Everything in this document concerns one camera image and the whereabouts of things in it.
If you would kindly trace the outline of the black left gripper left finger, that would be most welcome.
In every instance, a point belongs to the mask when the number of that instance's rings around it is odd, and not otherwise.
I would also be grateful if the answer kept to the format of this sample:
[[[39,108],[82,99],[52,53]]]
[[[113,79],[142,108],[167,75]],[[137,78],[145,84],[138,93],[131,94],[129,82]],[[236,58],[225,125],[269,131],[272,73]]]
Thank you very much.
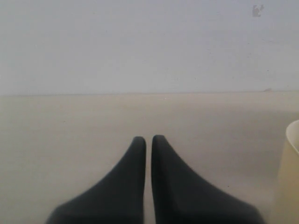
[[[56,207],[48,224],[142,224],[146,142],[134,137],[115,167],[97,184]]]

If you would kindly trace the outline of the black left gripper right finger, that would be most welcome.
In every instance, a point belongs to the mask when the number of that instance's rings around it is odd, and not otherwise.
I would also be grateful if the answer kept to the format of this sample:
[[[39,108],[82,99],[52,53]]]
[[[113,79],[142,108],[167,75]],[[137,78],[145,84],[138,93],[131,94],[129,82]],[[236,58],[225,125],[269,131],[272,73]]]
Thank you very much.
[[[263,224],[256,207],[194,172],[163,135],[152,139],[151,186],[157,224]]]

